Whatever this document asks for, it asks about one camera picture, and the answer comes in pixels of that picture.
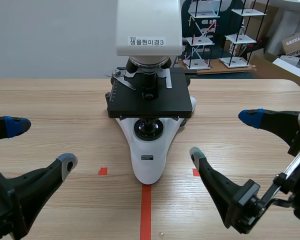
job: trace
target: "microscope stage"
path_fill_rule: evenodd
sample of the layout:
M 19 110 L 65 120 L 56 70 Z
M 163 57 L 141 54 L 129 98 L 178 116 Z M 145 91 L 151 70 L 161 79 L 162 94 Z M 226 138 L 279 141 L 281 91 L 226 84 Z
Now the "microscope stage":
M 192 104 L 184 73 L 171 68 L 172 88 L 167 89 L 166 79 L 158 78 L 158 98 L 145 100 L 142 94 L 143 74 L 124 78 L 136 90 L 114 80 L 111 97 L 107 102 L 109 118 L 190 118 Z

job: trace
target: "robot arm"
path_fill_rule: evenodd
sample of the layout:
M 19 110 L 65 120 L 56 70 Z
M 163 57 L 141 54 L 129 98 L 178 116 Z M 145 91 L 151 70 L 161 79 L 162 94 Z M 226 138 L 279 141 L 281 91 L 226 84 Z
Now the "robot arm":
M 273 179 L 263 197 L 258 197 L 260 185 L 256 182 L 250 179 L 243 186 L 235 184 L 214 170 L 199 148 L 192 148 L 191 159 L 224 226 L 232 226 L 239 233 L 248 234 L 271 205 L 292 207 L 294 215 L 300 219 L 300 112 L 244 110 L 239 118 L 248 126 L 269 131 L 282 138 L 290 146 L 288 153 L 295 158 L 284 172 Z M 279 191 L 290 194 L 289 199 L 275 198 Z
M 0 139 L 19 136 L 30 127 L 26 118 L 0 117 Z M 0 173 L 0 239 L 7 234 L 14 240 L 25 237 L 43 206 L 77 163 L 75 155 L 65 153 L 48 167 L 19 177 L 7 179 Z

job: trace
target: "label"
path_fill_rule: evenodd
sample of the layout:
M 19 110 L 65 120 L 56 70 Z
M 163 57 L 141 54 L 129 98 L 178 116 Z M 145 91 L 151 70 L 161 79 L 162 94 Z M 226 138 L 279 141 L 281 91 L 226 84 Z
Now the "label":
M 128 46 L 160 47 L 167 45 L 164 36 L 129 36 Z
M 154 156 L 152 155 L 142 155 L 141 160 L 153 160 Z
M 292 40 L 290 40 L 290 41 L 287 41 L 287 42 L 286 42 L 286 45 L 290 45 L 290 44 L 293 44 L 293 43 L 298 42 L 298 41 L 300 41 L 300 37 L 297 37 L 297 38 L 295 38 L 295 39 L 292 39 Z
M 288 54 L 287 56 L 294 56 L 294 55 L 296 55 L 296 56 L 300 55 L 300 49 Z

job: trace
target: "gray fingertip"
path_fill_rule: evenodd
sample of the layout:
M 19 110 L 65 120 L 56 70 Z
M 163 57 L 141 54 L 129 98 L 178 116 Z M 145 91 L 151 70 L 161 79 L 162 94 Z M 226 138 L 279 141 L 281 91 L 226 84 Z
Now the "gray fingertip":
M 206 158 L 206 155 L 197 146 L 190 149 L 190 156 L 192 155 L 200 156 L 199 158 Z
M 63 153 L 56 159 L 62 162 L 61 176 L 64 182 L 69 173 L 77 166 L 78 158 L 72 153 Z

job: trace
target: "microscope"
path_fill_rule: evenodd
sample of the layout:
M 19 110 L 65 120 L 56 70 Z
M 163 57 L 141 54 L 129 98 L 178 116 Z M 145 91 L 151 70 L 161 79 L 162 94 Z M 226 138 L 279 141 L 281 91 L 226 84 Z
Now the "microscope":
M 170 56 L 182 51 L 179 0 L 118 0 L 116 53 L 129 59 L 112 74 L 107 112 L 122 128 L 134 174 L 146 185 L 160 179 L 177 131 L 196 109 L 186 77 L 193 72 L 170 68 Z

